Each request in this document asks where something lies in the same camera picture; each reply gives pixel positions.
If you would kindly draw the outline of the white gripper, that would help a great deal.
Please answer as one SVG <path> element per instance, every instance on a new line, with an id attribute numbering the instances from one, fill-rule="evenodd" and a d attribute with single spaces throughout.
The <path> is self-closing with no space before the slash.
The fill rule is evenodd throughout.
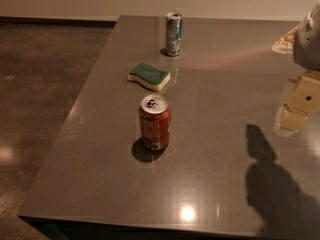
<path id="1" fill-rule="evenodd" d="M 274 131 L 279 136 L 289 137 L 320 108 L 320 1 L 298 27 L 273 44 L 272 50 L 279 54 L 293 54 L 296 64 L 317 70 L 307 70 L 298 78 L 290 78 L 285 85 Z"/>

